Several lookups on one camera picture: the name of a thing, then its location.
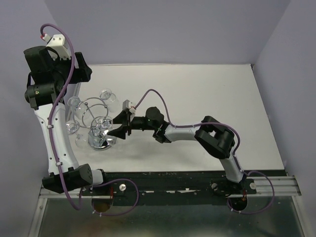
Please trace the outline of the removed wine glass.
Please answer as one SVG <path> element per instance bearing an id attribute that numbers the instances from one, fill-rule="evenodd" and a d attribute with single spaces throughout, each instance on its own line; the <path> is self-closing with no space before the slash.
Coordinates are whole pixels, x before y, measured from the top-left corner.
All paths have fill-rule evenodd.
<path id="1" fill-rule="evenodd" d="M 117 138 L 107 135 L 107 132 L 113 129 L 113 120 L 111 117 L 99 116 L 91 125 L 89 144 L 93 149 L 103 151 L 116 144 Z"/>
<path id="2" fill-rule="evenodd" d="M 119 101 L 109 88 L 102 89 L 99 93 L 99 97 L 106 104 L 109 112 L 115 113 L 119 110 Z"/>

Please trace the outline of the chrome wine glass rack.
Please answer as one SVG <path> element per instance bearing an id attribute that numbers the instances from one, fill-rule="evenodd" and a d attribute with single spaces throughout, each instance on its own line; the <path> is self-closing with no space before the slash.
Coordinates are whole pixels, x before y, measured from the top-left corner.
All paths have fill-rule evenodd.
<path id="1" fill-rule="evenodd" d="M 88 145 L 95 151 L 105 151 L 116 143 L 116 137 L 108 135 L 113 130 L 113 119 L 109 116 L 109 109 L 105 101 L 99 97 L 84 99 L 82 127 L 89 129 Z"/>

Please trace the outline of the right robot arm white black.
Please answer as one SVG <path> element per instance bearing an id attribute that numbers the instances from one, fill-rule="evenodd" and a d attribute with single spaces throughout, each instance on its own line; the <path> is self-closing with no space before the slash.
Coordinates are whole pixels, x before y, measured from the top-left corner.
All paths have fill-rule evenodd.
<path id="1" fill-rule="evenodd" d="M 230 192 L 237 194 L 245 188 L 245 174 L 236 158 L 240 136 L 232 127 L 211 116 L 205 116 L 198 124 L 172 125 L 164 120 L 164 115 L 157 107 L 150 107 L 143 117 L 133 117 L 129 109 L 124 109 L 113 119 L 113 123 L 120 127 L 109 131 L 108 135 L 120 139 L 131 135 L 132 130 L 148 130 L 154 132 L 153 138 L 159 143 L 197 141 L 208 154 L 219 159 Z"/>

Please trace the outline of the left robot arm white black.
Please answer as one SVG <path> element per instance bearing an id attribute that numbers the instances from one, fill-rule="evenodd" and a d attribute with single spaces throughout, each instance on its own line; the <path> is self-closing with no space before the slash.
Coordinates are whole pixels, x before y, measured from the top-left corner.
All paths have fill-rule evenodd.
<path id="1" fill-rule="evenodd" d="M 97 194 L 106 194 L 110 186 L 103 171 L 79 165 L 66 129 L 63 97 L 68 75 L 72 72 L 70 83 L 76 84 L 90 81 L 92 74 L 82 53 L 75 53 L 78 68 L 51 47 L 32 47 L 24 56 L 30 68 L 25 99 L 39 120 L 48 154 L 49 176 L 42 179 L 43 187 L 61 194 L 92 185 Z"/>

